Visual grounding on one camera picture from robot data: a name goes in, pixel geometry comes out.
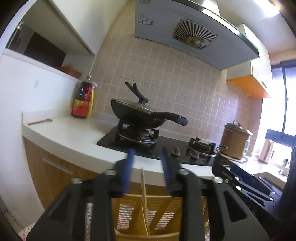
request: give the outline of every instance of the black glass cooktop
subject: black glass cooktop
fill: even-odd
[[[155,144],[147,145],[141,143],[135,143],[133,141],[124,139],[117,134],[117,127],[114,127],[109,131],[102,139],[97,142],[97,145],[110,148],[117,151],[127,153],[130,148],[136,150],[137,156],[148,157],[152,159],[161,158],[162,147],[166,147],[169,154],[171,151],[178,147],[180,150],[180,156],[176,157],[170,155],[170,158],[177,159],[180,163],[200,165],[200,166],[213,166],[214,161],[219,161],[223,165],[232,165],[229,160],[217,155],[216,157],[207,157],[200,155],[199,158],[194,159],[191,157],[190,149],[186,146],[188,142],[182,140],[176,140],[168,137],[158,136]]]

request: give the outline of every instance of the stove knob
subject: stove knob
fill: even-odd
[[[191,150],[191,157],[197,160],[200,157],[200,153],[195,150]]]
[[[171,151],[173,156],[179,157],[181,155],[180,149],[176,146],[174,149]]]

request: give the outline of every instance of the range hood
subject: range hood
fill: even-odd
[[[135,36],[192,54],[220,70],[259,57],[214,0],[136,0]]]

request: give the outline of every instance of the yellow basket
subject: yellow basket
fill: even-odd
[[[113,225],[117,241],[178,241],[182,216],[182,198],[146,195],[144,172],[142,195],[126,194],[112,199]],[[204,218],[208,222],[206,199]]]

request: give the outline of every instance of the cabinet handle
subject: cabinet handle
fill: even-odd
[[[265,86],[265,88],[267,88],[266,84],[263,81],[261,81],[261,83]]]
[[[44,162],[46,162],[47,164],[49,164],[49,165],[51,165],[51,166],[53,166],[53,167],[55,167],[55,168],[57,168],[57,169],[59,169],[59,170],[65,172],[65,173],[68,173],[68,174],[70,174],[70,175],[73,175],[73,172],[71,172],[69,169],[63,167],[62,165],[60,165],[60,164],[58,164],[58,163],[55,163],[55,162],[52,161],[52,160],[49,160],[49,159],[47,159],[47,158],[42,158],[42,160],[43,160]]]

